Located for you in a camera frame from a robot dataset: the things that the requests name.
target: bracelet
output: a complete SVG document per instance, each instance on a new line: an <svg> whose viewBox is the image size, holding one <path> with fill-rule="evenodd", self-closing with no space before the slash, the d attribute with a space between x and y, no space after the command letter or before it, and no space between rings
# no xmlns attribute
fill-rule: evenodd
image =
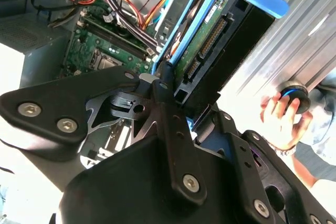
<svg viewBox="0 0 336 224"><path fill-rule="evenodd" d="M279 148L276 148L274 145L272 145L271 143L267 142L269 144L269 146L275 151L275 153L279 156L279 157L288 157L288 156L292 156L295 151L296 151L296 145L294 145L291 149L288 150L280 150Z"/></svg>

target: silver screw head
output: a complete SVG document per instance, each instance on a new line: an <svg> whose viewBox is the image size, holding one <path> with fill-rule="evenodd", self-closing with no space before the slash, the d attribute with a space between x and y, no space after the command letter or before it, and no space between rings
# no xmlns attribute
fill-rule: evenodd
<svg viewBox="0 0 336 224"><path fill-rule="evenodd" d="M160 82L160 86L163 87L164 89L168 89L168 86L164 84L163 82Z"/></svg>
<svg viewBox="0 0 336 224"><path fill-rule="evenodd" d="M200 189L200 185L198 183L198 180L190 174L186 174L183 177L183 185L191 192L196 193L198 192Z"/></svg>
<svg viewBox="0 0 336 224"><path fill-rule="evenodd" d="M255 140L260 140L260 137L259 137L257 134L252 133L252 136L253 136L253 138L254 138Z"/></svg>
<svg viewBox="0 0 336 224"><path fill-rule="evenodd" d="M256 199L254 201L254 207L261 216L263 216L264 218L269 217L269 210L261 200Z"/></svg>
<svg viewBox="0 0 336 224"><path fill-rule="evenodd" d="M130 79L134 79L134 76L131 73L125 73L125 76Z"/></svg>
<svg viewBox="0 0 336 224"><path fill-rule="evenodd" d="M231 120L231 116L229 116L228 114L224 113L224 117L228 120Z"/></svg>
<svg viewBox="0 0 336 224"><path fill-rule="evenodd" d="M77 123L69 118L63 118L57 122L57 127L65 133L72 133L77 129Z"/></svg>
<svg viewBox="0 0 336 224"><path fill-rule="evenodd" d="M315 215L310 215L310 219L313 224L321 224L320 220Z"/></svg>
<svg viewBox="0 0 336 224"><path fill-rule="evenodd" d="M30 118L38 116L41 113L40 106L38 106L37 104L31 103L31 102L26 102L26 103L21 104L17 108L17 110L21 115L24 115Z"/></svg>

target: black knob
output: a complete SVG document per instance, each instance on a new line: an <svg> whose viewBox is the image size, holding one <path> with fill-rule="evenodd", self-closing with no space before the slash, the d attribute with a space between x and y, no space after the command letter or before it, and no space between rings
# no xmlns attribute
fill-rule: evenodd
<svg viewBox="0 0 336 224"><path fill-rule="evenodd" d="M297 114L302 114L309 110L310 99L308 98L308 90L305 86L299 84L298 82L288 81L280 85L278 90L281 93L281 97L284 97L286 95L289 96L288 104L290 104L295 98L298 98L300 100Z"/></svg>

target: green circuit board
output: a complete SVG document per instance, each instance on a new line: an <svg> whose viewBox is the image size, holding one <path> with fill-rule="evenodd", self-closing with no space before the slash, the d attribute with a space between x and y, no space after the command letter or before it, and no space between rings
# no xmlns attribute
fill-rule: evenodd
<svg viewBox="0 0 336 224"><path fill-rule="evenodd" d="M71 76L75 72L80 74L98 70L92 67L96 50L110 56L110 59L117 63L116 65L123 65L138 74L148 73L152 68L152 61L141 60L101 37L77 28L68 53L65 75Z"/></svg>
<svg viewBox="0 0 336 224"><path fill-rule="evenodd" d="M115 23L107 23L107 5L97 0L85 7L70 42L61 77L107 67L125 66L137 74L149 73L153 62L146 45Z"/></svg>
<svg viewBox="0 0 336 224"><path fill-rule="evenodd" d="M198 52L207 53L215 39L225 26L225 21L221 17L222 10L227 0L217 0L209 10L204 22L201 24L196 35L184 51L182 57L175 67L175 79L180 81L186 74L192 76L193 71L198 67L198 63L193 63Z"/></svg>

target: metal case panel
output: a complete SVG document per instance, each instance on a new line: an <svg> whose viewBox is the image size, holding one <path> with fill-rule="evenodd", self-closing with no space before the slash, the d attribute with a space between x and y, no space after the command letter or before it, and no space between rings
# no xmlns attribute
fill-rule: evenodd
<svg viewBox="0 0 336 224"><path fill-rule="evenodd" d="M282 82L294 79L311 90L336 67L336 0L287 1L290 13L269 28L221 91L218 105L240 130L259 130L260 98Z"/></svg>

